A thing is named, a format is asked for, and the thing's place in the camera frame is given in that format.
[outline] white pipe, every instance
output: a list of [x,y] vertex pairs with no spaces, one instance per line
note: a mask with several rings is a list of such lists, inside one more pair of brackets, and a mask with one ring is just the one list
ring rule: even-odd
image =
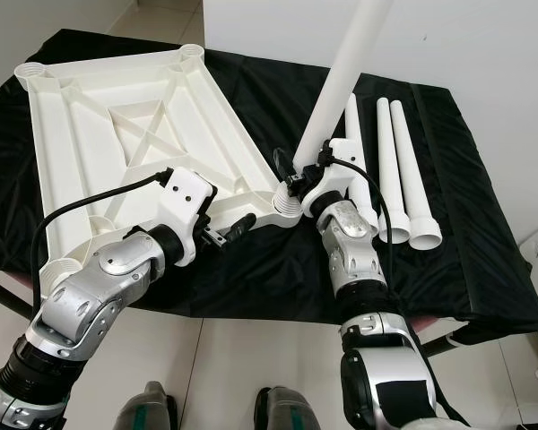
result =
[[442,242],[440,227],[430,213],[429,200],[424,191],[421,172],[414,155],[403,105],[398,100],[391,102],[391,117],[395,131],[398,166],[403,179],[404,202],[411,220],[409,244],[412,248],[422,251],[436,248]]
[[[377,100],[378,128],[378,170],[380,176],[380,192],[385,198],[386,208],[391,218],[393,243],[401,244],[409,239],[410,221],[404,213],[401,181],[396,163],[395,138],[388,100]],[[386,219],[381,211],[378,218],[378,236],[386,242]]]
[[393,0],[359,1],[295,152],[293,166],[297,173],[317,163],[324,141],[331,138],[392,3]]
[[[365,151],[362,147],[362,138],[360,136],[359,111],[357,110],[357,99],[354,94],[349,96],[347,107],[344,110],[344,128],[347,139],[357,143],[357,152],[353,161],[358,167],[367,171],[365,163]],[[355,178],[349,184],[349,197],[357,206],[362,218],[364,218],[373,230],[373,235],[378,233],[378,215],[370,203],[369,183],[361,175]]]

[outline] white plastic table top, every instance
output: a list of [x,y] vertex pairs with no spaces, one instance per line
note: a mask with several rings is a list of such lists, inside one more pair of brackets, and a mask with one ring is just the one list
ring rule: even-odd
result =
[[[257,216],[256,228],[299,221],[300,212],[274,208],[279,181],[207,71],[202,47],[26,63],[14,74],[29,93],[45,215],[183,166],[218,188],[207,211],[212,228],[223,231],[249,212]],[[160,193],[157,183],[147,185],[53,221],[42,294],[132,226],[152,227]]]

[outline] black cloth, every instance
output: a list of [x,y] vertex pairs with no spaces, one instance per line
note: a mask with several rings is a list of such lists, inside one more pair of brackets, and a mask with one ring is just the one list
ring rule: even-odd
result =
[[[30,61],[53,64],[174,48],[60,30]],[[292,157],[327,69],[212,50],[205,63],[276,173],[273,150]],[[376,100],[403,102],[443,234],[442,245],[431,251],[395,245],[394,286],[406,313],[469,321],[466,343],[537,330],[538,298],[525,262],[450,92],[366,74],[354,92],[368,171],[375,178]],[[343,133],[341,121],[335,135]],[[377,207],[376,196],[373,203]],[[41,218],[28,96],[11,78],[0,89],[0,269],[29,272],[30,239]],[[386,267],[386,245],[375,246]],[[188,267],[169,271],[136,305],[190,316],[335,321],[327,259],[312,219],[290,229],[259,228],[223,254],[205,251]]]

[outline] table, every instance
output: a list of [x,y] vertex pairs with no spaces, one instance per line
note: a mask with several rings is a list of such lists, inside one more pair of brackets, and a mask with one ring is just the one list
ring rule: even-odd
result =
[[[60,30],[29,61],[61,63],[175,49],[176,46]],[[208,50],[205,64],[274,168],[273,150],[292,157],[327,69]],[[378,178],[377,98],[403,102],[442,245],[395,246],[394,286],[410,316],[469,322],[435,348],[538,330],[538,298],[450,92],[363,74],[355,94],[368,172]],[[335,135],[343,136],[343,120]],[[373,205],[377,201],[373,196]],[[0,270],[29,273],[31,234],[42,218],[27,93],[0,89]],[[386,246],[375,242],[381,263]],[[195,317],[338,323],[327,258],[312,219],[295,228],[250,232],[226,253],[199,254],[134,304]]]

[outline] black cable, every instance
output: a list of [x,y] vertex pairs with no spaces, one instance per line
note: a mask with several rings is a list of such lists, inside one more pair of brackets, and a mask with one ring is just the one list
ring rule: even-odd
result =
[[148,185],[153,181],[158,181],[160,183],[164,183],[165,181],[165,183],[167,183],[169,176],[171,176],[171,172],[173,172],[173,170],[171,169],[164,170],[163,172],[156,173],[155,175],[146,177],[145,179],[142,179],[138,182],[134,182],[133,184],[120,186],[119,188],[115,188],[113,190],[99,193],[91,197],[86,197],[85,199],[78,200],[77,202],[67,204],[66,206],[63,206],[60,209],[56,209],[55,211],[50,213],[38,224],[38,226],[34,230],[34,236],[32,237],[32,245],[30,249],[30,273],[32,277],[32,320],[38,313],[39,307],[41,305],[38,248],[40,240],[44,234],[44,231],[46,231],[46,227],[48,226],[48,224],[60,215],[65,214],[66,212],[81,208],[82,206],[86,206],[88,204],[98,202],[103,199],[107,199],[108,197],[113,197],[114,195],[132,191],[136,188]]
[[[373,187],[375,192],[377,193],[378,200],[380,202],[380,207],[383,210],[383,213],[385,214],[386,219],[386,244],[388,245],[388,264],[387,264],[387,272],[389,276],[385,275],[386,278],[386,284],[388,286],[389,292],[392,292],[395,294],[395,290],[392,288],[391,284],[391,278],[393,275],[393,238],[391,235],[391,220],[388,215],[388,208],[386,207],[385,199],[383,198],[383,194],[380,192],[380,189],[378,188],[378,185],[373,181],[373,179],[369,176],[367,172],[365,172],[362,168],[359,168],[358,166],[355,166],[352,163],[349,163],[347,161],[343,161],[342,159],[336,159],[335,157],[328,157],[327,161],[332,164],[338,164],[339,166],[344,166],[346,168],[350,168],[363,176],[370,186]],[[401,308],[400,301],[397,301],[399,312],[401,313],[401,316],[404,318],[406,322],[406,326],[409,329],[409,332],[411,334],[412,340],[414,341],[417,349],[419,350],[419,353],[421,354],[422,361],[424,361],[424,364],[429,369],[430,377],[432,378],[432,381],[434,382],[434,389],[435,393],[437,394],[437,402],[442,406],[442,408],[447,413],[448,417],[450,419],[455,419],[456,421],[460,421],[465,426],[470,426],[466,420],[452,407],[447,401],[447,398],[445,397],[444,392],[440,388],[440,385],[438,384],[437,377],[434,375],[434,371],[432,370],[432,366],[430,365],[429,359],[427,358],[426,354],[424,353],[424,349],[422,348],[421,341],[419,340],[419,337],[416,335],[416,332],[412,328],[411,324],[409,323],[408,319],[404,315],[404,312]]]

